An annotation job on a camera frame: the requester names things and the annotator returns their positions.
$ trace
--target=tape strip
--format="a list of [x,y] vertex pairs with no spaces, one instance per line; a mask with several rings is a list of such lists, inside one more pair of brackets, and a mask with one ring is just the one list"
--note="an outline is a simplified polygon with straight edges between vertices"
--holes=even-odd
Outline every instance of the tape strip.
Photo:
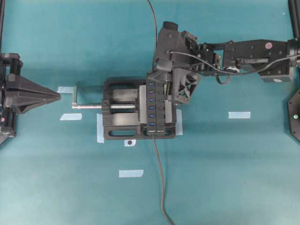
[[83,115],[81,113],[65,113],[60,120],[81,120]]
[[229,119],[250,119],[251,112],[228,112]]
[[103,115],[97,113],[97,142],[104,143]]
[[142,177],[144,170],[119,170],[119,178]]
[[183,129],[182,129],[182,112],[180,109],[176,109],[176,135],[183,135]]
[[73,93],[73,87],[61,87],[59,86],[57,89],[57,93]]

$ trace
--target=teal table surface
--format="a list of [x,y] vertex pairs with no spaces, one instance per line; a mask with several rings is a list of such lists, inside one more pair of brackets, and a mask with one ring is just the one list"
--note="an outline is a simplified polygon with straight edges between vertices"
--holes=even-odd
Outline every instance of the teal table surface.
[[[154,0],[158,28],[179,24],[200,42],[293,38],[287,0]],[[145,0],[7,0],[2,52],[19,53],[22,76],[52,90],[79,87],[100,102],[116,76],[145,76],[154,44]],[[295,82],[258,74],[219,85],[202,78],[181,106],[183,135],[158,140],[165,208],[177,225],[298,225],[300,143],[286,102]],[[1,225],[162,225],[153,144],[97,143],[96,114],[71,109],[72,96],[29,111],[0,149]],[[250,120],[229,120],[250,111]],[[82,120],[60,121],[64,113]],[[119,170],[143,169],[140,178]]]

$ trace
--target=black wire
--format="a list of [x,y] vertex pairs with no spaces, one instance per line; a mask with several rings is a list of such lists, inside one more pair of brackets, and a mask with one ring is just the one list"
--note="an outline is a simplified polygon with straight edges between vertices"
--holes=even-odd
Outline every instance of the black wire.
[[230,78],[231,78],[231,75],[228,74],[227,77],[226,77],[226,80],[224,82],[222,82],[219,78],[219,74],[216,74],[216,81],[219,83],[219,84],[228,84],[230,82]]
[[254,70],[254,71],[250,71],[250,72],[246,72],[246,73],[233,73],[233,72],[228,72],[228,71],[225,71],[225,70],[221,70],[221,69],[218,69],[216,67],[214,67],[212,64],[206,62],[205,60],[203,59],[200,59],[194,55],[191,55],[191,54],[188,54],[188,53],[183,53],[183,52],[170,52],[170,54],[180,54],[180,55],[186,55],[186,56],[189,56],[189,57],[192,57],[194,59],[197,59],[199,61],[201,61],[202,63],[208,65],[209,67],[213,68],[214,70],[220,72],[220,73],[223,73],[223,74],[229,74],[229,75],[248,75],[248,74],[253,74],[253,73],[260,73],[266,69],[268,69],[270,66],[272,66],[274,63],[277,63],[277,62],[281,62],[281,61],[284,61],[284,60],[289,60],[289,59],[292,59],[292,58],[295,58],[295,57],[300,57],[300,54],[297,54],[297,55],[292,55],[292,56],[286,56],[286,57],[283,57],[283,58],[280,58],[280,59],[277,59],[273,62],[270,62],[269,64],[267,64],[265,67],[263,67],[262,69],[259,69],[259,70]]
[[153,59],[152,59],[152,71],[154,71],[154,57],[155,57],[155,52],[156,52],[156,47],[157,47],[157,42],[158,42],[158,24],[156,22],[156,17],[155,17],[155,13],[154,13],[154,9],[151,5],[150,0],[146,0],[150,6],[151,9],[151,13],[153,16],[153,21],[154,21],[154,32],[155,32],[155,38],[154,38],[154,52],[153,52]]
[[170,225],[175,225],[173,223],[173,221],[170,219],[170,217],[168,216],[168,214],[165,212],[165,179],[164,179],[164,170],[163,170],[163,167],[161,165],[160,156],[159,156],[159,153],[158,153],[158,146],[156,145],[155,138],[152,137],[152,140],[153,140],[153,144],[154,144],[154,150],[155,150],[155,154],[156,154],[156,157],[157,157],[158,166],[159,166],[159,173],[160,173],[160,178],[161,178],[161,202],[160,202],[160,208],[161,208],[161,211],[162,211],[164,217],[168,221],[168,223]]

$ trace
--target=metal rod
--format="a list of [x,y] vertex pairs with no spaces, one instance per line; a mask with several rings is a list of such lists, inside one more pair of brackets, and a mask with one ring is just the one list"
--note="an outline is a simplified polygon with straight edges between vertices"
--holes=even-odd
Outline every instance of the metal rod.
[[[101,104],[98,105],[72,105],[72,109],[101,109]],[[111,109],[134,109],[135,104],[133,103],[118,103],[111,104]]]
[[73,87],[73,102],[72,105],[77,105],[77,86]]
[[[133,103],[117,103],[111,104],[111,109],[135,109],[135,104]],[[77,86],[73,87],[73,102],[72,109],[102,109],[101,104],[96,105],[77,105]]]

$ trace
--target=black mounting plate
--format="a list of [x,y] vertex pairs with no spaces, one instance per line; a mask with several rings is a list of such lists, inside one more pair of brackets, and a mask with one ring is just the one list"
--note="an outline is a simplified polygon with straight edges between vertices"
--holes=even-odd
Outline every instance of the black mounting plate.
[[287,108],[291,134],[300,141],[300,90],[288,101]]

